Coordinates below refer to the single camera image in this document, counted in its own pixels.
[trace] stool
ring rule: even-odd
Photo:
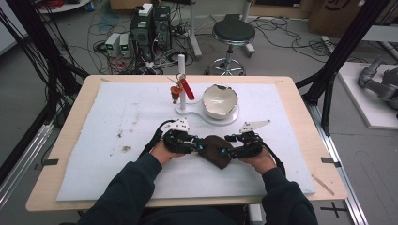
[[[245,46],[254,40],[254,28],[241,20],[223,20],[217,22],[213,27],[213,37],[219,42],[228,44],[228,51],[225,58],[217,59],[205,71],[211,75],[246,75],[243,65],[237,60],[232,59],[232,49],[234,46]]]

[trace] white bowl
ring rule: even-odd
[[[208,116],[226,119],[237,110],[237,93],[231,87],[214,84],[206,89],[202,103]]]

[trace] person's hand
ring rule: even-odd
[[[179,158],[184,156],[184,154],[180,153],[172,153],[164,146],[163,140],[160,140],[155,147],[150,152],[152,156],[154,156],[161,165],[166,164],[172,158]]]
[[[256,157],[245,157],[239,160],[252,165],[261,175],[276,167],[275,161],[266,147],[263,147],[263,151]]]

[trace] red object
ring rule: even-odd
[[[182,84],[182,87],[185,90],[185,93],[187,93],[187,96],[190,100],[194,100],[195,96],[193,95],[193,91],[191,90],[190,86],[188,85],[187,81],[185,79],[179,80]]]

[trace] black stool seat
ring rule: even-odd
[[[227,44],[246,45],[254,39],[255,30],[241,20],[224,20],[214,25],[213,36]]]

